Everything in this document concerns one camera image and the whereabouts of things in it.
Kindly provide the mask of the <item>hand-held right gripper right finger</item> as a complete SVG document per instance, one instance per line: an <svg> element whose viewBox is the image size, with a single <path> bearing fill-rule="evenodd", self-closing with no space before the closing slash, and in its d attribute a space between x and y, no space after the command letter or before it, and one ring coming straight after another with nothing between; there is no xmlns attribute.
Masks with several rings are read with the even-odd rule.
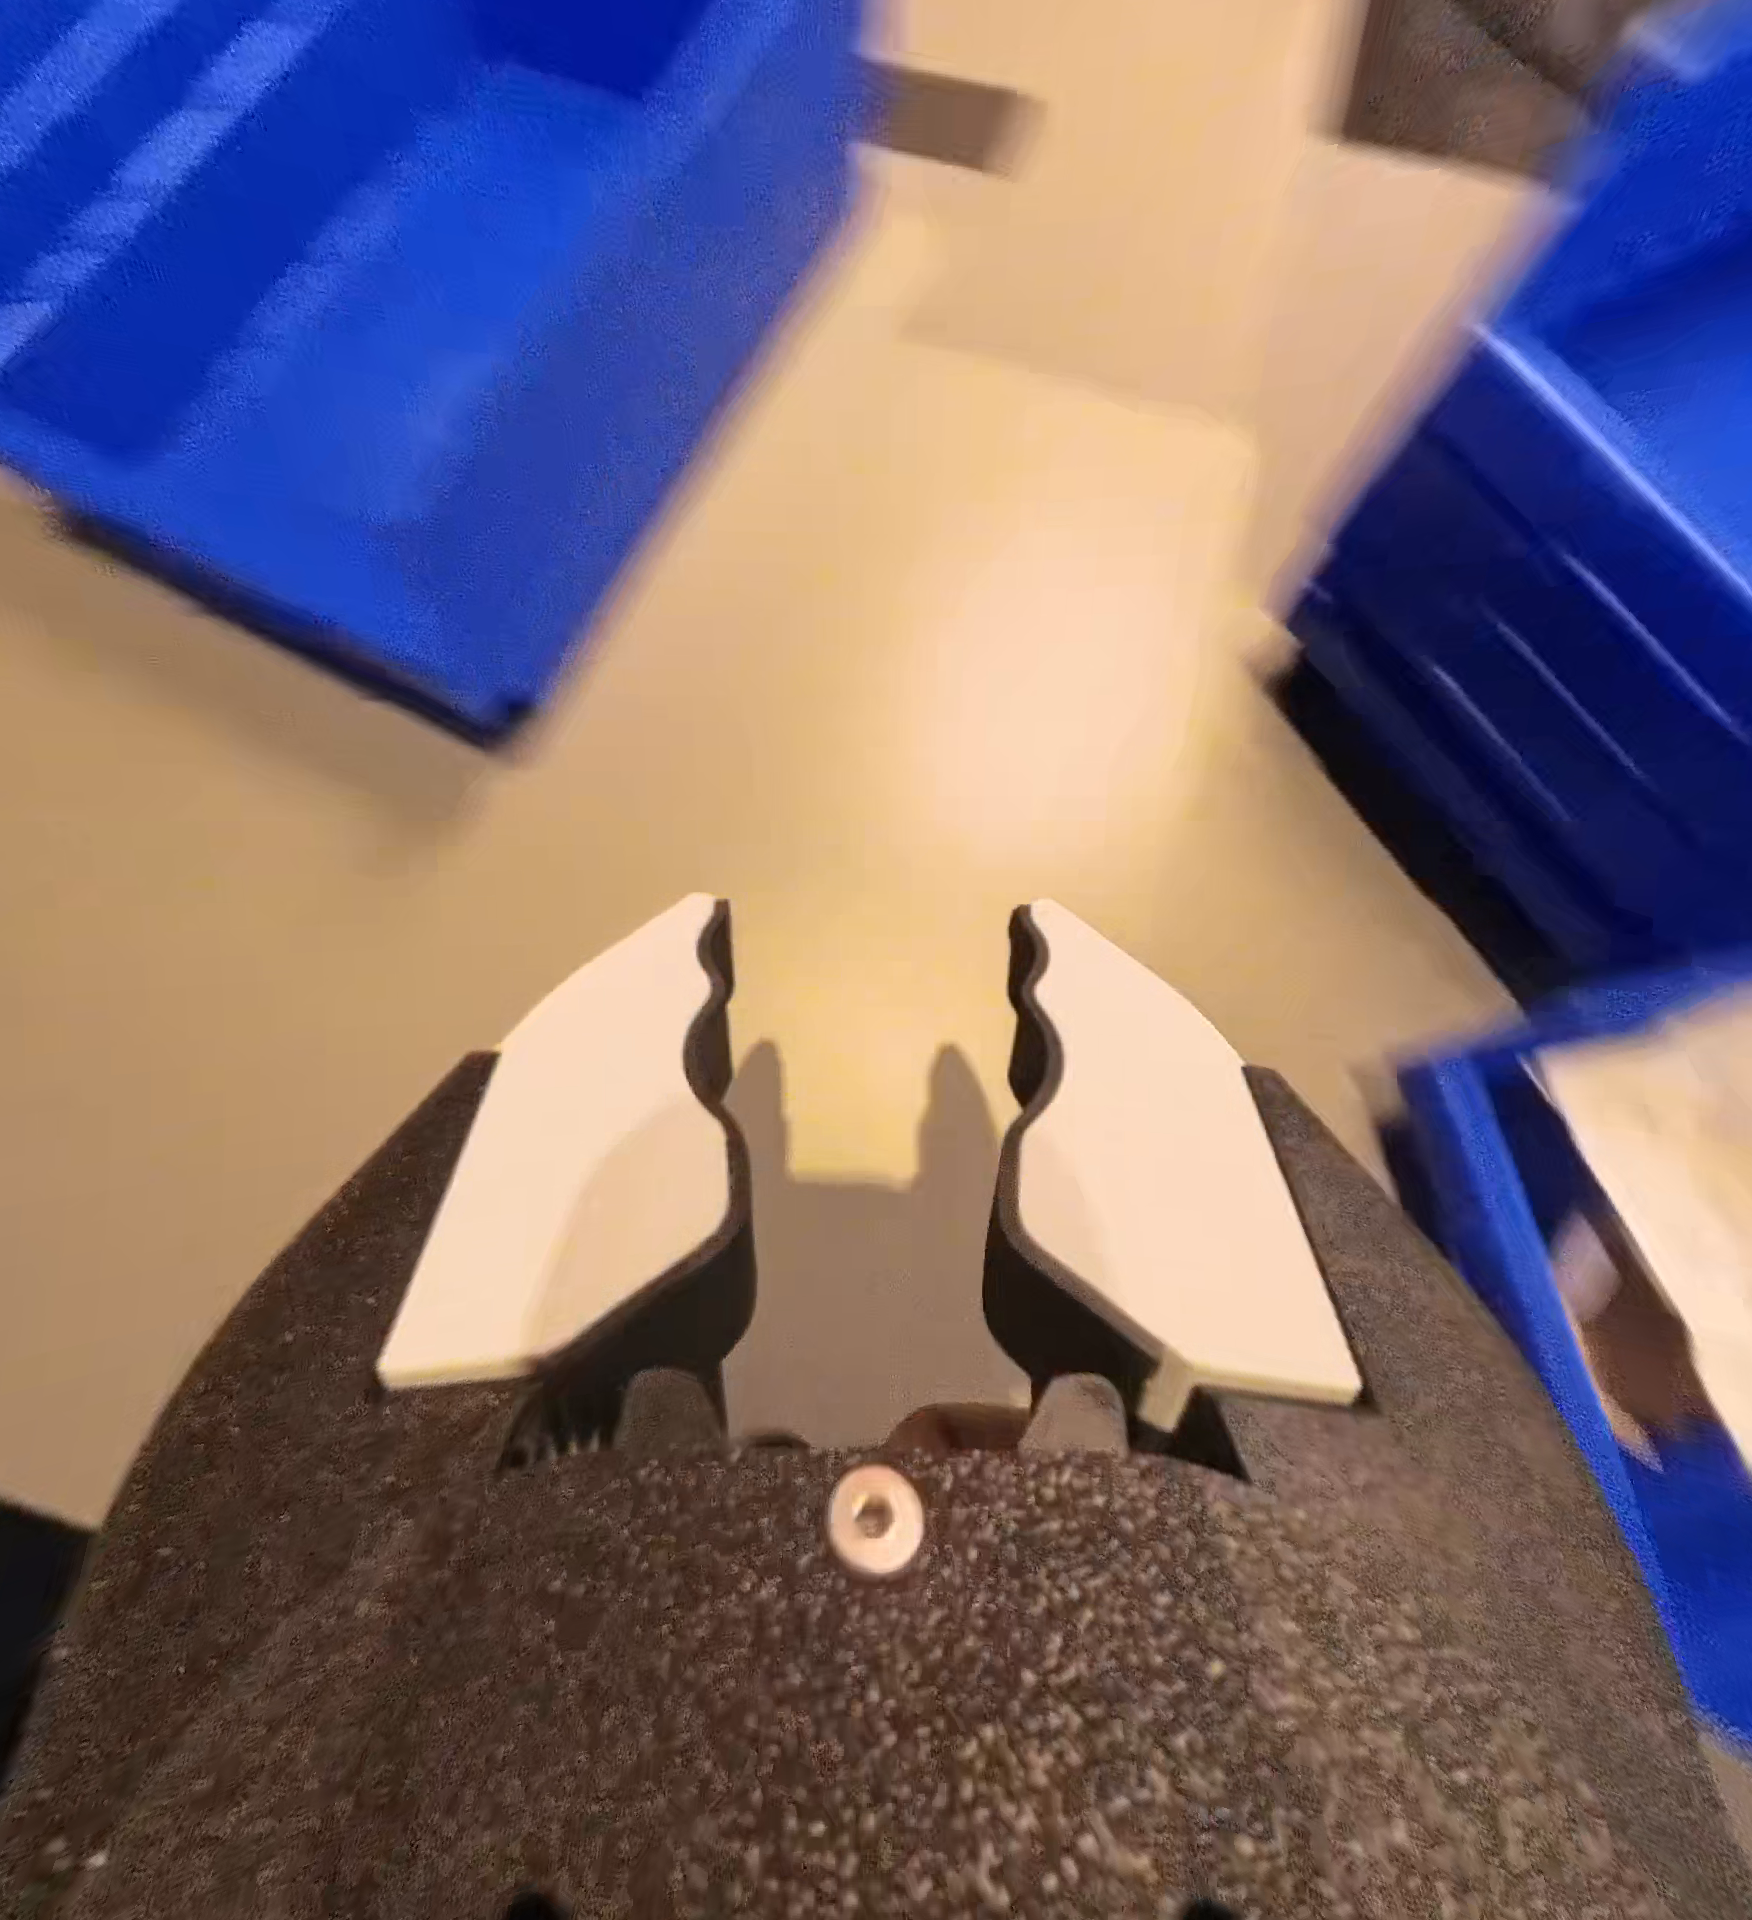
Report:
<svg viewBox="0 0 1752 1920"><path fill-rule="evenodd" d="M1232 1043L1053 899L1012 910L1016 1115L985 1231L990 1332L1032 1393L1112 1385L1130 1428L1199 1393L1346 1410L1366 1383Z"/></svg>

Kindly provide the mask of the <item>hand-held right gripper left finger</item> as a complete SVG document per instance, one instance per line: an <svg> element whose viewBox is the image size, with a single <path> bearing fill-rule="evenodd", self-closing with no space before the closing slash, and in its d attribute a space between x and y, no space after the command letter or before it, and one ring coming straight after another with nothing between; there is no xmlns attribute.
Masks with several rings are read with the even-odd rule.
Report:
<svg viewBox="0 0 1752 1920"><path fill-rule="evenodd" d="M719 1374L754 1302L729 903L690 894L504 1036L377 1357L387 1390Z"/></svg>

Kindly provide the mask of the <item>printed white paper bag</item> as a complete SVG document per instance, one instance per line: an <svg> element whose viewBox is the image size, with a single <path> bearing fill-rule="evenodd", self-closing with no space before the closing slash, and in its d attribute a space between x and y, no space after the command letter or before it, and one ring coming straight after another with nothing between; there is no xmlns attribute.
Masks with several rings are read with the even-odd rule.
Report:
<svg viewBox="0 0 1752 1920"><path fill-rule="evenodd" d="M1629 1451L1727 1440L1752 1481L1752 981L1533 1054L1595 1187L1571 1287Z"/></svg>

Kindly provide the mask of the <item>blue plastic bin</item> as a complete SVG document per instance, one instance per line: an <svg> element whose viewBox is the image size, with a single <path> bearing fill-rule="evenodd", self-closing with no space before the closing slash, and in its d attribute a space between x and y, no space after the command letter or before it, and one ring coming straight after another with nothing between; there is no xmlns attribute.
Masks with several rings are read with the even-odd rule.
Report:
<svg viewBox="0 0 1752 1920"><path fill-rule="evenodd" d="M1701 1717L1752 1753L1752 1477L1727 1438L1678 1438L1653 1465L1612 1428L1551 1263L1586 1175L1530 1070L1547 1047L1629 1036L1747 985L1752 948L1693 955L1585 979L1449 1040L1395 1070L1386 1158L1407 1177L1411 1219L1511 1336L1582 1451Z"/></svg>
<svg viewBox="0 0 1752 1920"><path fill-rule="evenodd" d="M1752 4L1629 29L1284 622L1562 972L1752 945Z"/></svg>
<svg viewBox="0 0 1752 1920"><path fill-rule="evenodd" d="M840 227L864 15L0 2L0 468L509 733Z"/></svg>

